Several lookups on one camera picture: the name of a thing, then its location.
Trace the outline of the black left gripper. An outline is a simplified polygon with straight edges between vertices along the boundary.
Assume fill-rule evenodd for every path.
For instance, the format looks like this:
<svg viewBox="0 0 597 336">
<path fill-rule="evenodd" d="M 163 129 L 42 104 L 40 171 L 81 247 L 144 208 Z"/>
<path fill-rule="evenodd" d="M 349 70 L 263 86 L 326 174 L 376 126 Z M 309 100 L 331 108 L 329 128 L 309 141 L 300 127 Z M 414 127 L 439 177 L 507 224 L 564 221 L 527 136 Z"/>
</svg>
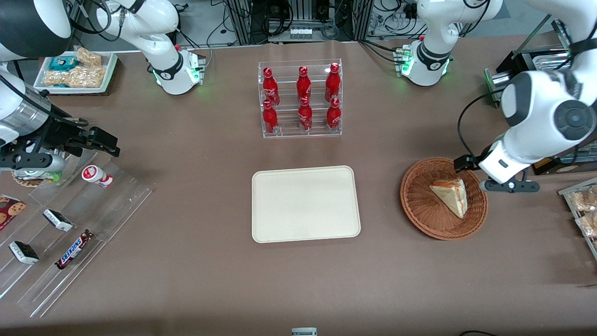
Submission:
<svg viewBox="0 0 597 336">
<path fill-rule="evenodd" d="M 490 148 L 485 148 L 478 157 L 467 156 L 466 158 L 457 158 L 454 160 L 454 170 L 465 171 L 465 170 L 480 170 L 479 162 L 482 162 L 491 153 Z"/>
</svg>

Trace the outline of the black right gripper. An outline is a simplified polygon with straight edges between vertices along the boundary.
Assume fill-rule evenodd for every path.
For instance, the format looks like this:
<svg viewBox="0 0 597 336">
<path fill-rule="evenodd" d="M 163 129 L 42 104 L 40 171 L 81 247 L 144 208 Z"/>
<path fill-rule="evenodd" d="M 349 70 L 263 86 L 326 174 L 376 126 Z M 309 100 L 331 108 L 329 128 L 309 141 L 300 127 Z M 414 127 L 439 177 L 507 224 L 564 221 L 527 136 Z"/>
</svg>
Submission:
<svg viewBox="0 0 597 336">
<path fill-rule="evenodd" d="M 77 157 L 82 155 L 84 148 L 105 152 L 113 157 L 120 156 L 121 149 L 115 144 L 118 139 L 113 134 L 100 127 L 91 127 L 88 141 L 83 132 L 83 128 L 49 118 L 42 126 L 41 147 L 59 149 Z"/>
</svg>

